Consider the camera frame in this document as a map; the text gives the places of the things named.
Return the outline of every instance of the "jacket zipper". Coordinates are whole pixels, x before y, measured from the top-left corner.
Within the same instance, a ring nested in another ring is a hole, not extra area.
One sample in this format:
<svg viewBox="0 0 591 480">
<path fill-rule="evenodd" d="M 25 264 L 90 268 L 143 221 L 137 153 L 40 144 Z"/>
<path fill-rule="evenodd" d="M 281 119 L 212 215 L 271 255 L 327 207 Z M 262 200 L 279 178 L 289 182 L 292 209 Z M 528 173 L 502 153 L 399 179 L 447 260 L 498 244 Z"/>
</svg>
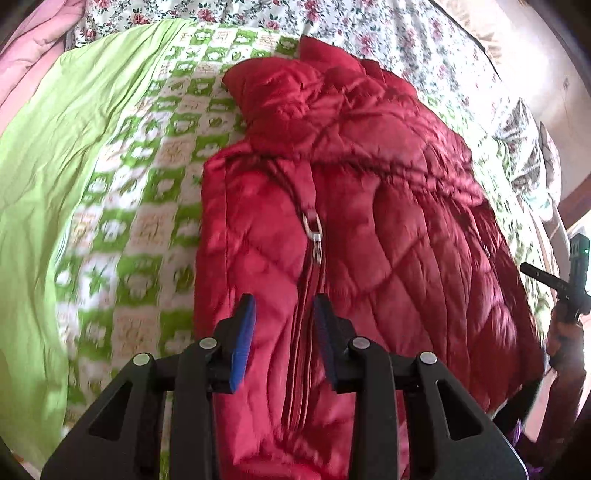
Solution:
<svg viewBox="0 0 591 480">
<path fill-rule="evenodd" d="M 306 214 L 302 215 L 304 231 L 310 239 L 306 263 L 298 286 L 298 305 L 294 314 L 290 367 L 287 377 L 287 395 L 284 408 L 284 422 L 290 430 L 303 428 L 309 404 L 312 383 L 313 319 L 314 297 L 324 290 L 325 267 L 322 248 L 323 230 L 316 212 L 310 215 L 316 225 L 310 227 Z"/>
</svg>

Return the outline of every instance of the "floral bedsheet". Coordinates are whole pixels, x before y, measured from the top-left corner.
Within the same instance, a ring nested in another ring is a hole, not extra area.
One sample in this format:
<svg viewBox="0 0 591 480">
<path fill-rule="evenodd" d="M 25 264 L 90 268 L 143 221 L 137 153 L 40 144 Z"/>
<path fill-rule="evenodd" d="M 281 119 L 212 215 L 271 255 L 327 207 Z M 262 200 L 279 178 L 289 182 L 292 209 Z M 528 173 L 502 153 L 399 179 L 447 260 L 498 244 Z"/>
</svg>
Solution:
<svg viewBox="0 0 591 480">
<path fill-rule="evenodd" d="M 88 0 L 71 46 L 163 18 L 309 35 L 372 58 L 417 89 L 443 94 L 508 144 L 505 172 L 518 193 L 545 189 L 537 124 L 509 95 L 479 46 L 434 0 Z"/>
</svg>

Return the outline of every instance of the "metal zipper slider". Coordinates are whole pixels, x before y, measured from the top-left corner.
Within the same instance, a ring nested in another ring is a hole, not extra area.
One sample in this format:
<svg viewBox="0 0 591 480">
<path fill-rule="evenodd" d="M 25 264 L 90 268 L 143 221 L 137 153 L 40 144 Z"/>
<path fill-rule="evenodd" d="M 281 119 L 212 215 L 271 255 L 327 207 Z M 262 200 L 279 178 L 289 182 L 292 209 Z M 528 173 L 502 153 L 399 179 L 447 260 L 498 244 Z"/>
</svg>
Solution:
<svg viewBox="0 0 591 480">
<path fill-rule="evenodd" d="M 318 217 L 318 213 L 316 213 L 317 231 L 312 231 L 310 229 L 310 224 L 308 223 L 308 218 L 306 217 L 305 213 L 302 213 L 301 217 L 304 221 L 304 230 L 306 231 L 306 235 L 310 240 L 312 240 L 312 242 L 314 242 L 314 260 L 316 263 L 318 263 L 318 265 L 320 265 L 322 263 L 322 224 L 320 223 L 320 217 Z"/>
</svg>

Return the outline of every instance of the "red puffer jacket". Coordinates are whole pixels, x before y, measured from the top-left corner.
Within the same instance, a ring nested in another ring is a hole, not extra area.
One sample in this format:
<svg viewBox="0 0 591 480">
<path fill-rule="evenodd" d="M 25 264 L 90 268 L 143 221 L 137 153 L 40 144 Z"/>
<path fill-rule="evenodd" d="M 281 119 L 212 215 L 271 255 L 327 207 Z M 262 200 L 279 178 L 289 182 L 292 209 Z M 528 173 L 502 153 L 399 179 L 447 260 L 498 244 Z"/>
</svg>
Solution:
<svg viewBox="0 0 591 480">
<path fill-rule="evenodd" d="M 244 384 L 215 403 L 225 480 L 347 476 L 355 399 L 325 380 L 318 292 L 387 350 L 435 352 L 485 410 L 543 374 L 464 141 L 377 63 L 311 38 L 300 53 L 226 73 L 248 133 L 205 165 L 197 334 L 257 302 Z"/>
</svg>

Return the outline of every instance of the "handheld device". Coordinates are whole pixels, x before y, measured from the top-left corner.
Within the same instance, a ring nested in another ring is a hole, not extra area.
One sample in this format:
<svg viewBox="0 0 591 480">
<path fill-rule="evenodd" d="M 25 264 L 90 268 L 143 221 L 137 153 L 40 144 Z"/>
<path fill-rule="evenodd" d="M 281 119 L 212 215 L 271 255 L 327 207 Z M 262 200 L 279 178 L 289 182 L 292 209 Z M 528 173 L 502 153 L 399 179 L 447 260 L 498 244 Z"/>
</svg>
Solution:
<svg viewBox="0 0 591 480">
<path fill-rule="evenodd" d="M 556 306 L 565 309 L 564 323 L 577 323 L 580 315 L 587 315 L 591 311 L 591 297 L 585 291 L 589 270 L 589 238 L 586 236 L 578 233 L 570 241 L 568 282 L 526 262 L 521 264 L 520 270 L 528 277 L 556 291 L 558 297 Z M 565 343 L 564 347 L 550 359 L 550 366 L 553 368 L 564 358 L 564 349 L 569 347 L 568 339 L 562 339 L 562 341 Z"/>
</svg>

